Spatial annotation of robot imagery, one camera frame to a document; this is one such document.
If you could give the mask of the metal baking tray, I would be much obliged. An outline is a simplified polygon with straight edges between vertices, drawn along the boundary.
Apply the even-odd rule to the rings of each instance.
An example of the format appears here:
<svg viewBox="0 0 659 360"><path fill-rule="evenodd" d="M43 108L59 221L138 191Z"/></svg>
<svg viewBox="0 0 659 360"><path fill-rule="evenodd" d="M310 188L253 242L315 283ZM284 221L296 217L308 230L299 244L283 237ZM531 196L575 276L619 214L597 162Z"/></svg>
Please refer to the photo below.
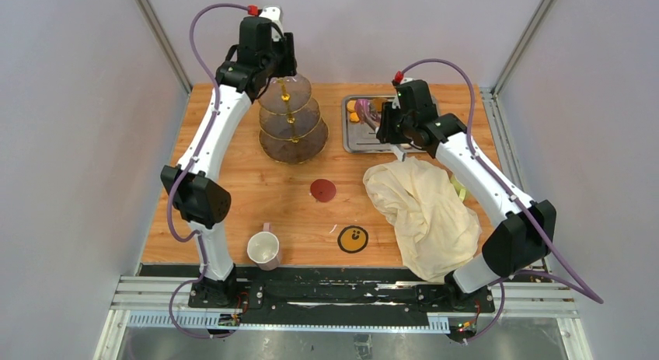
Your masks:
<svg viewBox="0 0 659 360"><path fill-rule="evenodd" d="M349 100L357 100L360 98L373 99L376 97L385 97L391 103L390 110L396 112L396 126L399 127L400 132L407 140L407 143L402 144L406 153L420 153L421 150L418 145L414 144L412 140L406 137L402 130L401 125L404 119L403 113L400 109L392 107L394 95L349 95L342 100L341 113L342 113L342 135L343 146L349 153L388 153L392 152L388 145L381 144L375 137L375 132L366 124L351 123L349 120L349 113L346 109L346 104Z"/></svg>

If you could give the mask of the purple pink eclair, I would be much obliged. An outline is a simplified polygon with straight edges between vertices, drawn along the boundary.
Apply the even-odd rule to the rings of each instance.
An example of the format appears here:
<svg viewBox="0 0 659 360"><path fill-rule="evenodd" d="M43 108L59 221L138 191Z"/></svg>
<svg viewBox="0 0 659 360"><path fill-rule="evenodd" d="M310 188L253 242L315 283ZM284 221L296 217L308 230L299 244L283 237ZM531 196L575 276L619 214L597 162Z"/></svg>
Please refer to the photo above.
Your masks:
<svg viewBox="0 0 659 360"><path fill-rule="evenodd" d="M354 109L362 123L366 123L373 129L379 126L380 116L372 101L364 98L357 99Z"/></svg>

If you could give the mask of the three-tier glass cake stand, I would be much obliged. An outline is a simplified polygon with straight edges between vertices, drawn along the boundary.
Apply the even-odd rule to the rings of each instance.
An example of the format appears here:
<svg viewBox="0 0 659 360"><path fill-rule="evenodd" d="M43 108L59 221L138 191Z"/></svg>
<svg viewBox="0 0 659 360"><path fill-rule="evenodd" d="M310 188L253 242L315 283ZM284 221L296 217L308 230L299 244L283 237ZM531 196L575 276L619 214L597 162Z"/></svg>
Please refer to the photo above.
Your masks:
<svg viewBox="0 0 659 360"><path fill-rule="evenodd" d="M305 76L272 79L259 103L259 141L272 160L305 163L323 150L329 130Z"/></svg>

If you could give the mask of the metal tongs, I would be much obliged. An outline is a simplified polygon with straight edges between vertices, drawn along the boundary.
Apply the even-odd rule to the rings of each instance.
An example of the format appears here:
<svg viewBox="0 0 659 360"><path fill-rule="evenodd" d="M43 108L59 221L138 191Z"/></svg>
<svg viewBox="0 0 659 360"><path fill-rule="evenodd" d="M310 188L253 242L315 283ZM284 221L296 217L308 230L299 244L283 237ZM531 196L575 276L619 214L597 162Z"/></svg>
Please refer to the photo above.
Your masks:
<svg viewBox="0 0 659 360"><path fill-rule="evenodd" d="M402 144L407 143L407 140L399 127L395 125L395 120L389 110L390 106L391 103L382 97L360 98L356 101L355 110L361 123L366 124L375 132L375 137L381 144L389 146L399 162L404 162L407 154Z"/></svg>

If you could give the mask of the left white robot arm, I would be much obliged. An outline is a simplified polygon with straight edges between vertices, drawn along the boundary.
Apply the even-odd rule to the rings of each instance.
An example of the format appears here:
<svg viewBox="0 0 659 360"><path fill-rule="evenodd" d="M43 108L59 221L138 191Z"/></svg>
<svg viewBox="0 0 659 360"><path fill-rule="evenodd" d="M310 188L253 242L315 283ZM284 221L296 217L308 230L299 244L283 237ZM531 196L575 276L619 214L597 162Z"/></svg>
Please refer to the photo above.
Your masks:
<svg viewBox="0 0 659 360"><path fill-rule="evenodd" d="M236 302L238 287L224 224L232 198L216 180L235 130L254 101L271 79L296 73L294 38L283 31L281 20L276 7L242 20L239 42L211 74L214 89L192 142L175 166L161 171L169 231L181 243L197 244L200 275L192 285L208 292L220 308Z"/></svg>

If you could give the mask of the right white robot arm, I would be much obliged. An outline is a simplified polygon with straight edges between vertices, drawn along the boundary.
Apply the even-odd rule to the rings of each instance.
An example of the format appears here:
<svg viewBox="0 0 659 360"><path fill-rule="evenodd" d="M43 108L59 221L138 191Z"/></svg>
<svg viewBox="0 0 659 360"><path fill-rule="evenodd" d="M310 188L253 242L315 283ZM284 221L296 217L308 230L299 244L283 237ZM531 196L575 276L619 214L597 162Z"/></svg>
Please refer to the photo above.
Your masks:
<svg viewBox="0 0 659 360"><path fill-rule="evenodd" d="M438 113L429 85L420 79L393 83L396 94L382 108L377 139L412 144L455 174L488 216L494 231L482 253L446 277L444 298L453 310L473 304L475 291L507 278L550 253L556 209L513 185L467 135L454 114Z"/></svg>

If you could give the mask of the brown croissant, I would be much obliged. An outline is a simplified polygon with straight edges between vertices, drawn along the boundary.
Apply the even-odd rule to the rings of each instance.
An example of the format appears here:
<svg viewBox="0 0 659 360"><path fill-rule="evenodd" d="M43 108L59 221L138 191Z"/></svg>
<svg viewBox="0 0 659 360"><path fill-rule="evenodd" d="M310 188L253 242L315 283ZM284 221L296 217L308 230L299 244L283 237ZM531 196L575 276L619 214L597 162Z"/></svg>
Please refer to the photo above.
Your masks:
<svg viewBox="0 0 659 360"><path fill-rule="evenodd" d="M389 100L386 99L385 97L376 97L371 100L371 103L374 106L375 110L381 113L383 109L383 105L388 101Z"/></svg>

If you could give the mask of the red round coaster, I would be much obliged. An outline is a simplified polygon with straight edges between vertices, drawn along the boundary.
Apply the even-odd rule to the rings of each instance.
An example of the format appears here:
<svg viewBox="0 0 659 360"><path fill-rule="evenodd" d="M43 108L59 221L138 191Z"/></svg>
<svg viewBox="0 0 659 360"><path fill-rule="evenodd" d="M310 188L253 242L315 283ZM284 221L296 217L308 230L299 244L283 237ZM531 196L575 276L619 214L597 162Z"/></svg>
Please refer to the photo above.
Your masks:
<svg viewBox="0 0 659 360"><path fill-rule="evenodd" d="M332 181L317 179L310 184L309 193L317 201L326 203L334 199L337 189Z"/></svg>

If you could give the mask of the green mug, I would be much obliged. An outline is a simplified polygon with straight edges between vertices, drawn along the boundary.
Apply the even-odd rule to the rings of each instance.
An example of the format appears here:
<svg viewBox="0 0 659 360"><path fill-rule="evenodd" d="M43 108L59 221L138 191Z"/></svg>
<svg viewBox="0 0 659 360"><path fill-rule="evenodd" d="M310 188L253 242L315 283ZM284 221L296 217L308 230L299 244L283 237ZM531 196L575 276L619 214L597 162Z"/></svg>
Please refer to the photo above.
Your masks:
<svg viewBox="0 0 659 360"><path fill-rule="evenodd" d="M468 192L468 190L466 189L466 186L464 186L464 185L463 185L463 184L457 179L456 176L452 176L452 178L451 178L451 182L452 182L452 185L453 185L454 188L455 188L456 194L458 195L460 201L464 201L464 200L468 197L468 195L469 195L469 192Z"/></svg>

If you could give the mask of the yellow smiley coaster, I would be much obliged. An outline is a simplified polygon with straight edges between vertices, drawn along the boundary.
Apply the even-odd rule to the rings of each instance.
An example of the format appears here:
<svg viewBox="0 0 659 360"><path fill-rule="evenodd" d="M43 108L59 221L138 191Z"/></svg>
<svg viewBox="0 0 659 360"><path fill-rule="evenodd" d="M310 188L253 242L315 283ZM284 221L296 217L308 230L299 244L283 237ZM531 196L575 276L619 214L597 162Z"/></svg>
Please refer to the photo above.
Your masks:
<svg viewBox="0 0 659 360"><path fill-rule="evenodd" d="M337 237L338 247L345 253L359 253L368 245L368 232L357 225L345 227Z"/></svg>

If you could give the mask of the cream cloth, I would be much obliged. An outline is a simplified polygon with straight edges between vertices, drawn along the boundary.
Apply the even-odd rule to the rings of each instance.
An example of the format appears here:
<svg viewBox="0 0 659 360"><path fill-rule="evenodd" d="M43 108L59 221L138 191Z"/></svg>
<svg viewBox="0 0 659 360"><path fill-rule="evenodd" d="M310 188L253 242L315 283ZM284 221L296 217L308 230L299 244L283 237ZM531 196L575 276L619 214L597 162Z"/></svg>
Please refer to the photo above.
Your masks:
<svg viewBox="0 0 659 360"><path fill-rule="evenodd" d="M477 251L478 215L466 207L442 168L416 158L366 170L363 184L392 225L403 266L418 278L443 282Z"/></svg>

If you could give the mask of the pink mug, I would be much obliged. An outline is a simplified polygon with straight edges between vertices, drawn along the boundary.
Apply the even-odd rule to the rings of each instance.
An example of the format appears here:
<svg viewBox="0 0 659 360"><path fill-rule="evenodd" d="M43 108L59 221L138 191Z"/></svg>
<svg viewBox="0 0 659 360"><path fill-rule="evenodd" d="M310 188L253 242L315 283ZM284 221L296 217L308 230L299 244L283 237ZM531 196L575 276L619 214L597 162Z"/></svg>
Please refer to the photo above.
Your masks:
<svg viewBox="0 0 659 360"><path fill-rule="evenodd" d="M283 253L280 240L272 232L269 222L264 223L263 229L250 237L246 252L248 258L263 271L272 271L281 265Z"/></svg>

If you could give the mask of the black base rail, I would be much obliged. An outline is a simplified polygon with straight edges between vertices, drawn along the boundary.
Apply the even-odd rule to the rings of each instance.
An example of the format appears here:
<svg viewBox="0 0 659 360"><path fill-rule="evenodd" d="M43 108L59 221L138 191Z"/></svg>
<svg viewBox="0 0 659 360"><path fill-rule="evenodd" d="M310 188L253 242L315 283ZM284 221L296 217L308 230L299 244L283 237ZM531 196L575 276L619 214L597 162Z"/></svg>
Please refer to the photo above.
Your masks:
<svg viewBox="0 0 659 360"><path fill-rule="evenodd" d="M385 267L238 266L227 292L212 281L195 283L187 305L237 309L244 324L337 327L421 327L431 313L469 320L495 310L486 288L463 295L405 268Z"/></svg>

